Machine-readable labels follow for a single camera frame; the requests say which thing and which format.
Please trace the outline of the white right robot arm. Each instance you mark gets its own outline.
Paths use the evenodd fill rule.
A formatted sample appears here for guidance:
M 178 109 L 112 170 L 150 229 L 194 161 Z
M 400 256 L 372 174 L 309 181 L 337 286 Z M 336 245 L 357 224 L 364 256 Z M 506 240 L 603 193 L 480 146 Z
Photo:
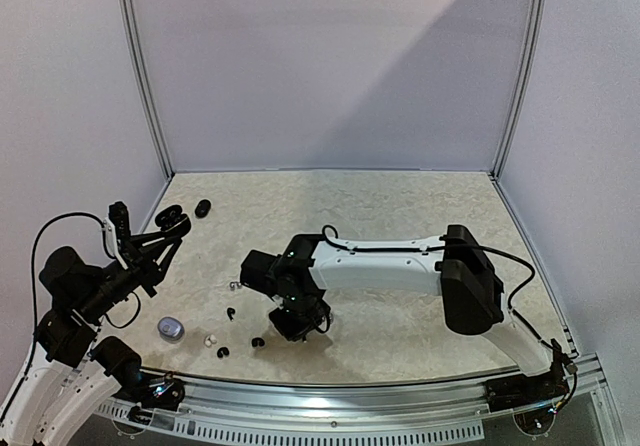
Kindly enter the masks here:
M 510 253 L 479 244 L 463 225 L 445 234 L 403 241 L 349 240 L 331 225 L 318 233 L 294 236 L 278 255 L 252 250 L 240 267 L 242 286 L 276 303 L 271 323 L 288 341 L 311 331 L 324 334 L 331 290 L 410 291 L 441 298 L 446 327 L 459 335 L 481 336 L 518 367 L 504 382 L 493 382 L 494 399 L 528 404 L 569 398 L 577 368 L 555 339 L 546 340 L 514 307 L 491 256 L 525 267 L 528 286 L 533 266 Z

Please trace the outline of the glossy black earbud charging case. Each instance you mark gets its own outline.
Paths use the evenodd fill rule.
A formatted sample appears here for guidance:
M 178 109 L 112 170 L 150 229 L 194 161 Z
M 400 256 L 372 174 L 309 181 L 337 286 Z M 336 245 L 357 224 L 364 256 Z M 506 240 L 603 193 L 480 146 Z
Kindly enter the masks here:
M 188 215 L 183 208 L 178 204 L 174 204 L 157 213 L 154 218 L 154 224 L 161 231 L 167 231 L 187 218 Z

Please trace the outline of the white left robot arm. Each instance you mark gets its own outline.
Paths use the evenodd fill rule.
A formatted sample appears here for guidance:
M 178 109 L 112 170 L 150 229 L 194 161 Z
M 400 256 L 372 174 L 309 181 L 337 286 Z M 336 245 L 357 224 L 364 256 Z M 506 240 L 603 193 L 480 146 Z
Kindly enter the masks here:
M 133 235 L 125 219 L 108 219 L 114 261 L 86 264 L 70 246 L 55 250 L 39 280 L 52 297 L 36 324 L 34 345 L 1 412 L 4 445 L 65 445 L 109 397 L 121 394 L 144 410 L 175 412 L 185 384 L 171 373 L 149 375 L 141 357 L 116 336 L 98 336 L 102 320 L 142 288 L 154 296 L 191 222 L 184 213 Z

